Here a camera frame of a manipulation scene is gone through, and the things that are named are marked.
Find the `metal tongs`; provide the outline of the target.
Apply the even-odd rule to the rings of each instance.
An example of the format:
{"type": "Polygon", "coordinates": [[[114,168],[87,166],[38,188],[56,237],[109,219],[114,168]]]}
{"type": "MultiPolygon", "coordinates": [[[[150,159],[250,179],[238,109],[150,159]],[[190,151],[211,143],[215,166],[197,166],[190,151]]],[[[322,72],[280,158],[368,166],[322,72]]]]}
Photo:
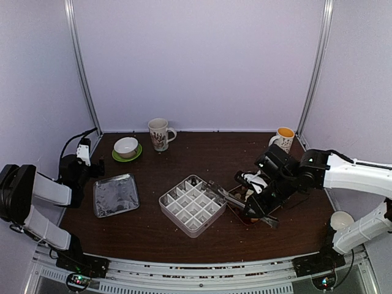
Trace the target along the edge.
{"type": "Polygon", "coordinates": [[[243,216],[251,219],[259,219],[268,224],[272,228],[278,228],[279,220],[275,217],[265,214],[262,207],[256,202],[253,196],[248,198],[248,202],[237,199],[231,193],[226,191],[223,187],[213,181],[206,184],[208,192],[214,194],[216,197],[221,198],[223,201],[237,207],[243,216]]]}

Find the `white divided tin box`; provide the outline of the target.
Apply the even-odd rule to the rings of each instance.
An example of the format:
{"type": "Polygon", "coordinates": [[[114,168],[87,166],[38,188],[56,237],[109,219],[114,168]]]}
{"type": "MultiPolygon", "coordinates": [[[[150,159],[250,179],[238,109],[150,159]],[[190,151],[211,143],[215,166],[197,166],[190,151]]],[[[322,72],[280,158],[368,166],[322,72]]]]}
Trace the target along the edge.
{"type": "Polygon", "coordinates": [[[226,210],[227,202],[208,183],[189,175],[159,198],[161,211],[188,237],[199,237],[226,210]]]}

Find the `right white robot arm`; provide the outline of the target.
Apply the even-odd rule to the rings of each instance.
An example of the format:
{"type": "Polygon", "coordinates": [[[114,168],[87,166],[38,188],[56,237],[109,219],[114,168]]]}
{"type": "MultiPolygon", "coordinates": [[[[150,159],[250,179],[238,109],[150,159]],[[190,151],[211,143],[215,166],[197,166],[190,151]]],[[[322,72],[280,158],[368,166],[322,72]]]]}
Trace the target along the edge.
{"type": "Polygon", "coordinates": [[[271,145],[256,160],[257,173],[239,171],[235,179],[254,191],[243,214],[268,219],[294,193],[309,189],[347,189],[385,199],[358,221],[335,228],[326,248],[314,257],[318,270],[327,270],[354,247],[391,230],[391,166],[351,159],[335,150],[307,150],[296,160],[278,145],[271,145]]]}

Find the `bunny print tin lid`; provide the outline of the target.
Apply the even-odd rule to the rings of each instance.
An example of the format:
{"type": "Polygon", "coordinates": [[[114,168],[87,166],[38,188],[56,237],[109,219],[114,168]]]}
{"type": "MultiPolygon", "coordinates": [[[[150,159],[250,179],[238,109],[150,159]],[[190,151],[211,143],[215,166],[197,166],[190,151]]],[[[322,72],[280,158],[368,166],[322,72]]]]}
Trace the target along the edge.
{"type": "Polygon", "coordinates": [[[97,218],[114,216],[140,207],[133,174],[126,173],[93,184],[93,208],[97,218]]]}

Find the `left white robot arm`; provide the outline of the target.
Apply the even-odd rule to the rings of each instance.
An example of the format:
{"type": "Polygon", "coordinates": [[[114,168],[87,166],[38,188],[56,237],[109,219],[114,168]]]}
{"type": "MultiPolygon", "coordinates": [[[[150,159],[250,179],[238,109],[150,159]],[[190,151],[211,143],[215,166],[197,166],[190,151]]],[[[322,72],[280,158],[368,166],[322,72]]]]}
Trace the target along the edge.
{"type": "Polygon", "coordinates": [[[88,267],[79,237],[56,225],[40,205],[79,208],[85,185],[105,173],[105,163],[89,163],[76,155],[60,160],[58,178],[50,178],[33,164],[1,165],[1,220],[20,234],[27,234],[57,251],[75,272],[88,267]]]}

